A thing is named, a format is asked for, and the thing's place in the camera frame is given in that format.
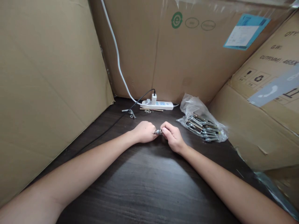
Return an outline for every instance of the bag of bolts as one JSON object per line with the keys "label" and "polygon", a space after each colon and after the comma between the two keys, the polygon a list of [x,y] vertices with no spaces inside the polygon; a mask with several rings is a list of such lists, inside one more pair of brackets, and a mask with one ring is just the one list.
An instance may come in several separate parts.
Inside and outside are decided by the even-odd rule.
{"label": "bag of bolts", "polygon": [[185,116],[177,121],[206,142],[224,142],[228,139],[226,127],[213,117],[198,97],[185,94],[180,109]]}

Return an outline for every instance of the wood grain surface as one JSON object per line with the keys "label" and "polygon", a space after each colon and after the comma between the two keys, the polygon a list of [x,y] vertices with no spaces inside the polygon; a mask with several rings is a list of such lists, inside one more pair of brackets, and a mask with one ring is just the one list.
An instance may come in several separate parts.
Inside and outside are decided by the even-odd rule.
{"label": "wood grain surface", "polygon": [[[71,159],[84,145],[103,133],[133,104],[116,98],[68,148],[36,179]],[[270,196],[229,141],[206,143],[176,121],[184,114],[173,111],[145,113],[133,109],[137,119],[126,114],[109,132],[84,149],[109,141],[147,120],[159,128],[164,121],[179,127],[185,142],[231,171],[263,194]],[[125,151],[83,194],[61,214],[57,223],[239,223],[206,182],[159,136],[153,142],[136,144]]]}

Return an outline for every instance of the black cable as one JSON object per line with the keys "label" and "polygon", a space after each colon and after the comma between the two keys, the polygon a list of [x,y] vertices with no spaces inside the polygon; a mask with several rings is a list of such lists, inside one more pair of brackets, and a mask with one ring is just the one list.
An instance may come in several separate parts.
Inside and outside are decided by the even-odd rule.
{"label": "black cable", "polygon": [[[156,90],[155,89],[151,89],[149,91],[146,92],[146,94],[148,94],[149,92],[151,92],[152,90],[154,90],[154,94],[156,94]],[[139,100],[136,101],[136,103],[133,104],[133,106],[135,106],[138,101],[140,101],[146,94],[144,94],[142,97],[140,97]],[[88,143],[87,145],[85,145],[82,149],[80,149],[79,152],[77,152],[72,158],[76,157],[83,149],[85,149],[87,146],[89,146],[90,144],[94,143],[96,140],[98,140],[100,137],[102,137],[107,131],[109,131],[123,116],[125,116],[132,108],[133,106],[130,107],[130,109],[128,109],[119,119],[116,120],[116,122],[114,122],[106,131],[104,131],[99,137],[97,137],[96,139],[92,140],[90,143]]]}

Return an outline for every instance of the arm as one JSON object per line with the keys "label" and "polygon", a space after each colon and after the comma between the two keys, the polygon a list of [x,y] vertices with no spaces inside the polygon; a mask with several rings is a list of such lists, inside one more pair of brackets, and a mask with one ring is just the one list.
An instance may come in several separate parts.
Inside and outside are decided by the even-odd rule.
{"label": "arm", "polygon": [[258,190],[187,146],[177,127],[165,122],[161,128],[171,149],[193,166],[242,223],[297,223]]}
{"label": "arm", "polygon": [[142,121],[135,129],[61,165],[0,210],[0,223],[55,223],[62,210],[88,188],[126,149],[154,140],[156,128]]}

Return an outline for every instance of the white plug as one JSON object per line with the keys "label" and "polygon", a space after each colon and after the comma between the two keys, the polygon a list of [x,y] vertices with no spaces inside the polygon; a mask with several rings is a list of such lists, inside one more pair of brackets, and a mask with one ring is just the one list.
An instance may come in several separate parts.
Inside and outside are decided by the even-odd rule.
{"label": "white plug", "polygon": [[152,94],[152,105],[156,105],[157,95]]}

